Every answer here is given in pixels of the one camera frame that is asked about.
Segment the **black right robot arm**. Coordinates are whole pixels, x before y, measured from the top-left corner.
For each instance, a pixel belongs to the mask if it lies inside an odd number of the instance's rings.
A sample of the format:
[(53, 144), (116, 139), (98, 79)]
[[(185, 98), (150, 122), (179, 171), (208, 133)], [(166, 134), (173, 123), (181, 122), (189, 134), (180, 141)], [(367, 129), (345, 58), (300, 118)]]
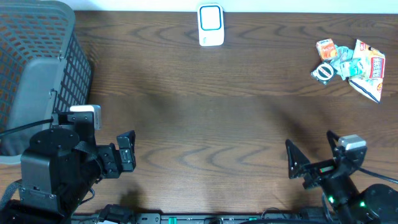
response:
[(306, 190), (320, 187), (340, 223), (397, 223), (397, 191), (386, 184), (372, 184), (360, 192), (351, 179), (356, 171), (397, 183), (396, 179), (363, 169), (368, 147), (356, 134), (326, 133), (333, 157), (312, 163), (286, 140), (289, 178), (303, 178)]

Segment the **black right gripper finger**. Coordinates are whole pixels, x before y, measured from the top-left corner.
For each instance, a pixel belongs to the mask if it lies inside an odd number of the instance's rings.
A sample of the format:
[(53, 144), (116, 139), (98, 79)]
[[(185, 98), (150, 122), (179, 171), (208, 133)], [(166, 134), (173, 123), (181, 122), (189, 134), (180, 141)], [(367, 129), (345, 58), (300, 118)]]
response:
[(287, 139), (285, 146), (288, 157), (289, 179), (303, 177), (308, 172), (309, 159), (291, 140)]
[(335, 148), (336, 148), (336, 143), (338, 142), (338, 140), (340, 138), (339, 135), (337, 135), (336, 133), (334, 133), (331, 130), (328, 130), (326, 132), (326, 138), (327, 138), (328, 143), (329, 143), (329, 145), (331, 147), (331, 150), (334, 151)]

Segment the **small orange candy box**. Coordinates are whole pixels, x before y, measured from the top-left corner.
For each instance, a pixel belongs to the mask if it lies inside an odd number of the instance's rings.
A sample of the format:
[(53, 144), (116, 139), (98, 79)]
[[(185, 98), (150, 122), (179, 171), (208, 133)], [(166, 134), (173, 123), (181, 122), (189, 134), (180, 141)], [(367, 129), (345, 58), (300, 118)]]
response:
[(333, 60), (338, 56), (338, 52), (332, 39), (320, 40), (315, 46), (322, 61)]

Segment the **teal white snack packet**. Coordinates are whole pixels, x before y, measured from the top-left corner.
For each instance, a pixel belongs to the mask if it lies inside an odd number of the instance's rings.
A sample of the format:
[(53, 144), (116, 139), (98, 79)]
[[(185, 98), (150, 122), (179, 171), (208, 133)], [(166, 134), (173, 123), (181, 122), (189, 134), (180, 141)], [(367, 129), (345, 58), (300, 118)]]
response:
[(339, 75), (342, 80), (346, 80), (347, 76), (341, 71), (341, 64), (349, 61), (353, 58), (354, 50), (345, 47), (335, 45), (337, 51), (337, 57), (330, 61), (330, 65), (336, 70), (336, 74)]

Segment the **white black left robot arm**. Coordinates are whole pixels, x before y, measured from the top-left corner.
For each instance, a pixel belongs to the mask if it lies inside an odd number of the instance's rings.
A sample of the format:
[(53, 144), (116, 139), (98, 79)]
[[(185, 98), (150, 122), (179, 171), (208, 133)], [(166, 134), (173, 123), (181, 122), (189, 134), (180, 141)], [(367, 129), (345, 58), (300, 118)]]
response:
[(22, 178), (1, 199), (1, 223), (71, 223), (94, 184), (136, 168), (134, 131), (99, 146), (92, 112), (55, 113), (50, 124), (22, 153)]

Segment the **small teal candy box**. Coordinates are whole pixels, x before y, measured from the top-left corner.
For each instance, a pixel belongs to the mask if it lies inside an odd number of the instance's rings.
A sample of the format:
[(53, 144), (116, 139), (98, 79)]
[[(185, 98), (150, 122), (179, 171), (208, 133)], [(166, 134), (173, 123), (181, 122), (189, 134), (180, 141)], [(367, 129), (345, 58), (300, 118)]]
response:
[(344, 78), (369, 78), (369, 60), (366, 58), (352, 58), (340, 64), (341, 76)]

